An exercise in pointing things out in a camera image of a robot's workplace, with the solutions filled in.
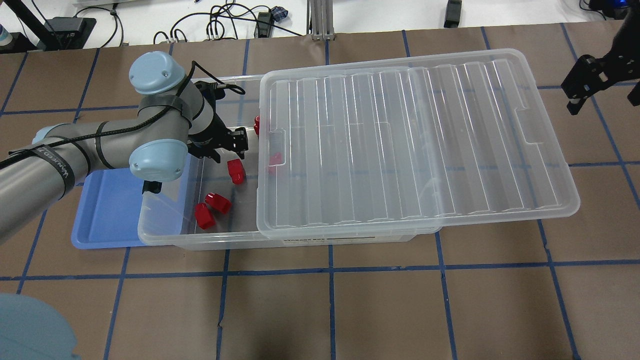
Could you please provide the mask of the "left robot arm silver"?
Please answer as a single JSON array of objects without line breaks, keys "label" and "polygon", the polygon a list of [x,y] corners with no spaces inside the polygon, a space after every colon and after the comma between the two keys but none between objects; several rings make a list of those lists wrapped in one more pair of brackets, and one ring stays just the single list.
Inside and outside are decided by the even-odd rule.
[{"label": "left robot arm silver", "polygon": [[222,149],[244,159],[247,130],[229,129],[216,104],[226,91],[246,91],[214,75],[193,82],[199,67],[193,61],[185,70],[167,52],[147,52],[128,73],[142,95],[134,118],[44,127],[30,145],[11,151],[1,162],[1,242],[94,171],[128,169],[145,182],[166,183],[183,175],[188,155],[219,162]]}]

